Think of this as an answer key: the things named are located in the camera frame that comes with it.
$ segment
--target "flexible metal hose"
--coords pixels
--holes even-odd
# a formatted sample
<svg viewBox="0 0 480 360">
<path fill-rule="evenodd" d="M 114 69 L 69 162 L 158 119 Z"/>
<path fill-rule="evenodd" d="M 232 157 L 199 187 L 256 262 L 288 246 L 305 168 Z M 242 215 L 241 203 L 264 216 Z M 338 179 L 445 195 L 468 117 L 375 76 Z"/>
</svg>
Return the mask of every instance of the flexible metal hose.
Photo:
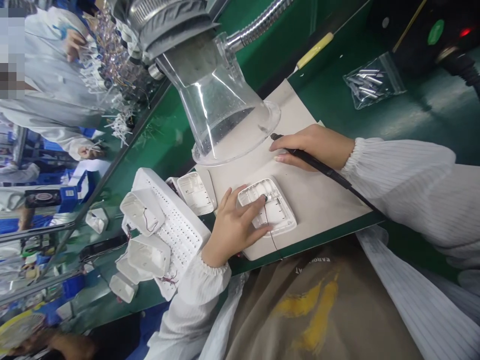
<svg viewBox="0 0 480 360">
<path fill-rule="evenodd" d="M 294 0 L 273 0 L 270 6 L 248 26 L 230 35 L 227 38 L 227 46 L 233 52 L 237 52 L 253 43 L 279 19 L 293 2 Z"/>
</svg>

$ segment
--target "green table surface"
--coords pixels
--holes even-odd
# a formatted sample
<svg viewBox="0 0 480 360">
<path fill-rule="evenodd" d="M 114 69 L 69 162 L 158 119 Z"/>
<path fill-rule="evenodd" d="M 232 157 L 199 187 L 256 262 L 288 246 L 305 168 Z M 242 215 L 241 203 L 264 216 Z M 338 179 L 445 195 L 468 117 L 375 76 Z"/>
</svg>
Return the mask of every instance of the green table surface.
<svg viewBox="0 0 480 360">
<path fill-rule="evenodd" d="M 270 0 L 232 0 L 219 22 L 220 31 L 229 34 L 248 24 Z M 257 42 L 237 53 L 247 82 L 254 90 L 265 84 L 281 68 L 287 58 L 305 43 L 307 37 L 340 7 L 356 7 L 358 1 L 297 0 L 286 14 Z M 342 76 L 379 56 L 386 49 L 365 26 L 369 7 L 359 12 L 336 35 L 334 40 L 303 69 L 288 80 L 313 117 L 328 128 L 352 138 L 381 137 L 386 140 L 416 139 L 434 142 L 453 149 L 457 162 L 480 165 L 477 156 L 477 135 L 480 134 L 480 102 L 475 92 L 459 78 L 452 78 L 436 69 L 423 78 L 410 79 L 403 75 L 408 92 L 386 99 L 362 110 L 355 110 L 350 89 Z M 480 50 L 472 53 L 480 60 Z M 191 164 L 194 140 L 180 97 L 170 87 L 156 104 L 156 108 L 142 128 L 135 143 L 126 151 L 112 175 L 95 200 L 102 201 L 110 223 L 101 235 L 93 234 L 87 225 L 80 224 L 75 247 L 92 239 L 101 241 L 119 233 L 121 225 L 120 202 L 131 189 L 138 168 L 152 168 L 166 179 L 182 175 Z M 212 228 L 213 215 L 202 218 Z M 233 258 L 230 266 L 234 274 L 274 262 L 311 247 L 319 246 L 346 234 L 376 224 L 381 219 L 369 213 L 324 233 L 291 245 L 256 261 Z M 389 247 L 406 261 L 423 266 L 455 281 L 457 271 L 449 267 L 443 255 L 434 251 L 419 234 L 393 223 L 384 222 L 390 234 Z M 97 269 L 106 283 L 116 272 L 113 262 L 123 249 L 99 258 Z M 93 320 L 77 322 L 75 329 L 98 326 L 130 313 L 154 306 L 164 299 L 153 281 L 142 282 L 130 304 L 118 304 L 109 293 L 92 301 L 84 296 L 74 313 Z"/>
</svg>

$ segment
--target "hand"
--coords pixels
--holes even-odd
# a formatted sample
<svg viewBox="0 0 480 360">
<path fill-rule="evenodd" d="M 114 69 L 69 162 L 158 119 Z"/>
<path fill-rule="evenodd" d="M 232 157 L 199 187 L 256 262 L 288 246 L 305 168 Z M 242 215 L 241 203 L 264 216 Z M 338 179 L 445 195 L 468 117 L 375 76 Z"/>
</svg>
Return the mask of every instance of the hand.
<svg viewBox="0 0 480 360">
<path fill-rule="evenodd" d="M 20 346 L 11 349 L 9 356 L 25 356 L 33 352 L 38 352 L 48 346 L 49 341 L 56 333 L 53 329 L 41 329 L 35 332 L 27 340 L 23 341 Z"/>
<path fill-rule="evenodd" d="M 326 127 L 314 124 L 294 135 L 285 135 L 275 140 L 270 146 L 270 151 L 300 149 L 309 153 L 325 165 L 335 170 L 341 170 L 347 163 L 354 147 L 355 140 Z M 293 165 L 306 171 L 317 171 L 303 160 L 289 153 L 279 154 L 275 156 L 275 160 L 279 163 Z"/>
<path fill-rule="evenodd" d="M 22 218 L 18 219 L 18 231 L 25 231 L 31 228 L 32 228 L 31 222 L 29 223 L 27 220 Z"/>
<path fill-rule="evenodd" d="M 234 192 L 229 188 L 218 206 L 213 232 L 201 251 L 203 262 L 211 268 L 222 267 L 230 257 L 253 245 L 272 230 L 272 226 L 265 226 L 250 233 L 253 219 L 265 205 L 265 197 L 260 196 L 254 202 L 237 208 L 239 192 L 246 187 L 240 186 Z"/>
<path fill-rule="evenodd" d="M 100 150 L 93 150 L 89 149 L 86 146 L 82 146 L 78 149 L 78 155 L 80 155 L 83 159 L 99 159 L 105 157 L 105 152 Z"/>
<path fill-rule="evenodd" d="M 68 29 L 65 39 L 66 60 L 71 63 L 78 59 L 80 48 L 86 43 L 84 37 L 78 31 Z"/>
</svg>

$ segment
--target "hair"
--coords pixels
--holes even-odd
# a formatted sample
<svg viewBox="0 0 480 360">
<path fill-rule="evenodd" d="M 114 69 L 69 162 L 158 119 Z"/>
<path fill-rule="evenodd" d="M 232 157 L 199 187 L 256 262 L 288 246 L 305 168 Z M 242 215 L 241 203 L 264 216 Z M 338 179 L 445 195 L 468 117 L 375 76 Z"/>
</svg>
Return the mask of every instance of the hair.
<svg viewBox="0 0 480 360">
<path fill-rule="evenodd" d="M 35 4 L 27 0 L 4 0 L 4 5 L 9 9 L 22 9 L 22 11 L 19 12 L 12 12 L 12 18 L 26 18 L 28 15 L 37 13 Z"/>
</svg>

